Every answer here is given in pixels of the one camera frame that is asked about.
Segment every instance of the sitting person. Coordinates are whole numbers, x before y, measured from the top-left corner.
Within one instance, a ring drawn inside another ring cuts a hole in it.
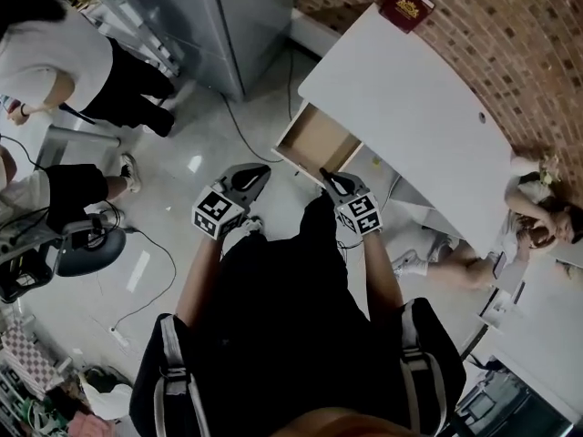
[[[494,268],[504,252],[506,264],[526,263],[535,252],[548,252],[559,242],[574,244],[583,238],[583,209],[556,198],[553,191],[541,183],[539,170],[543,162],[514,158],[512,171],[516,176],[533,177],[521,180],[506,193],[510,209],[495,244],[494,252],[480,259],[465,241],[451,249],[449,238],[434,244],[428,260],[422,260],[414,249],[393,262],[395,275],[416,273],[429,279],[454,284],[472,290],[489,286],[494,281]]]
[[[126,190],[138,192],[136,161],[130,154],[123,154],[120,161],[117,177],[104,177],[91,164],[57,165],[14,181],[16,163],[0,146],[0,229],[31,212],[38,212],[41,219],[44,211],[47,225],[60,232],[68,223],[87,219],[84,209],[90,204],[114,199]]]

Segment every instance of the red book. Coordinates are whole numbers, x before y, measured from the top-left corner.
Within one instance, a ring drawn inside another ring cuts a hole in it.
[[[385,0],[380,13],[406,34],[434,11],[430,0]]]

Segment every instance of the person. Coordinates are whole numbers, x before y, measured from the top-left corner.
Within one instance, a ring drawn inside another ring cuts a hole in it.
[[[559,241],[575,244],[583,238],[583,209],[557,198],[540,180],[545,161],[513,158],[511,168],[521,179],[509,187],[506,204],[509,211],[493,252],[480,259],[465,241],[455,249],[451,239],[438,235],[427,260],[414,249],[394,261],[397,278],[407,273],[426,276],[453,286],[479,290],[494,282],[494,269],[502,253],[506,265],[526,264],[533,254],[550,251]]]
[[[60,232],[71,222],[87,219],[85,207],[117,198],[128,190],[139,192],[141,182],[135,159],[120,158],[119,176],[104,177],[95,165],[56,165],[34,171],[14,181],[16,163],[10,152],[0,146],[0,230],[28,213],[46,212],[46,224]],[[106,214],[108,219],[114,216]],[[74,244],[82,237],[74,235]]]
[[[66,104],[118,127],[147,125],[165,137],[174,116],[142,95],[173,94],[154,66],[101,35],[63,0],[0,0],[0,94],[19,102],[9,117]]]
[[[406,429],[401,334],[390,333],[395,323],[400,329],[404,300],[380,232],[363,236],[368,320],[348,290],[328,194],[307,206],[292,239],[268,241],[256,217],[245,229],[222,259],[222,239],[203,237],[174,319],[180,347],[192,351],[184,361],[194,371],[209,435],[416,435]],[[142,437],[160,435],[153,391],[166,317],[156,323],[130,403]],[[458,358],[453,343],[451,350]],[[461,361],[459,368],[464,375]],[[446,384],[452,407],[463,384]],[[165,415],[169,425],[185,421],[179,409]]]

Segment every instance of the open drawer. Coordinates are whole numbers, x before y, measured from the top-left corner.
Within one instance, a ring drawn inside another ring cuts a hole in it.
[[[339,123],[305,103],[272,151],[322,186],[320,168],[342,171],[362,145]]]

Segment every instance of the seated woman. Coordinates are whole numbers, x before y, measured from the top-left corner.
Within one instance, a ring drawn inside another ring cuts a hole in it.
[[[429,279],[443,281],[472,290],[481,289],[494,281],[494,267],[501,254],[506,264],[528,262],[533,252],[548,252],[559,241],[574,244],[583,238],[583,209],[555,197],[553,191],[540,181],[540,170],[548,162],[514,158],[512,171],[516,176],[531,178],[506,193],[510,208],[493,252],[480,259],[465,242],[451,249],[449,238],[434,248],[428,260],[422,260],[414,249],[393,262],[397,278],[416,273]]]

